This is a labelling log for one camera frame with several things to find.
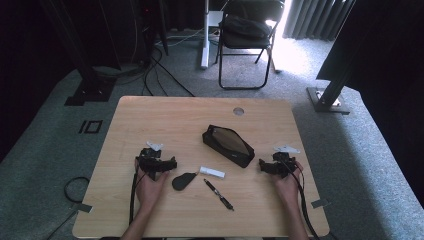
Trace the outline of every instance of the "desk leg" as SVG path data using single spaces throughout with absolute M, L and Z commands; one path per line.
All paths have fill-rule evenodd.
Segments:
M 207 69 L 209 65 L 209 0 L 205 0 L 205 17 L 204 17 L 204 40 L 202 51 L 202 69 Z

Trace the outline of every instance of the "chair leg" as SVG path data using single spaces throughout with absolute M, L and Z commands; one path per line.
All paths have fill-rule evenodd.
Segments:
M 219 46 L 218 46 L 218 52 L 219 52 L 219 73 L 218 73 L 218 83 L 219 83 L 219 86 L 221 87 L 221 88 L 223 88 L 223 89 L 225 89 L 225 87 L 224 86 L 222 86 L 222 79 L 221 79 L 221 76 L 222 76 L 222 48 L 223 48 L 223 46 L 222 46 L 222 44 L 218 44 Z
M 221 42 L 221 37 L 220 37 L 219 41 L 218 41 L 218 50 L 216 51 L 215 64 L 218 62 L 219 53 L 222 52 L 221 46 L 222 46 L 222 42 Z
M 272 48 L 270 49 L 269 54 L 268 54 L 268 64 L 266 66 L 265 82 L 262 86 L 265 86 L 265 84 L 268 81 L 269 67 L 271 66 L 271 61 L 272 61 Z
M 262 49 L 261 50 L 261 53 L 259 53 L 258 58 L 256 58 L 255 64 L 258 63 L 258 61 L 261 58 L 263 52 L 264 52 L 264 49 Z

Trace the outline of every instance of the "black pen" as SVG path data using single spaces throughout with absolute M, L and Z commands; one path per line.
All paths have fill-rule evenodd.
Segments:
M 227 207 L 228 209 L 234 211 L 233 206 L 230 204 L 230 202 L 227 201 L 227 199 L 225 199 L 219 192 L 218 190 L 216 190 L 216 188 L 212 185 L 212 183 L 210 183 L 208 180 L 205 180 L 206 185 L 209 186 L 209 188 L 219 197 L 219 200 L 221 200 L 221 202 L 225 205 L 225 207 Z

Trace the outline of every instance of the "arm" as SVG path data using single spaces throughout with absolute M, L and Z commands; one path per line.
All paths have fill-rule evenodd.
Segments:
M 150 215 L 160 197 L 163 184 L 168 177 L 169 172 L 164 172 L 155 182 L 147 175 L 143 177 L 143 171 L 138 171 L 136 188 L 137 198 L 140 201 L 140 208 L 138 209 L 132 223 L 122 235 L 121 239 L 141 239 L 144 230 L 146 229 Z
M 293 174 L 299 179 L 299 174 L 303 170 L 303 167 L 298 162 L 296 164 L 299 168 Z M 271 175 L 271 178 L 289 217 L 289 239 L 309 239 L 300 214 L 296 180 L 290 174 L 285 178 L 281 178 L 279 175 Z

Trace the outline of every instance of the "black chair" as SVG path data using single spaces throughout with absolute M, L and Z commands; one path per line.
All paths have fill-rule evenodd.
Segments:
M 277 26 L 281 20 L 284 3 L 278 0 L 229 0 L 223 9 L 220 23 L 220 36 L 218 52 L 215 63 L 219 56 L 219 86 L 228 90 L 260 89 L 268 81 L 268 73 L 271 65 L 272 48 Z M 273 26 L 266 25 L 266 21 L 274 22 Z M 223 52 L 227 49 L 261 49 L 258 54 Z M 222 58 L 224 55 L 258 55 L 255 64 L 258 63 L 264 50 L 268 52 L 265 81 L 260 86 L 253 87 L 227 87 L 222 84 Z

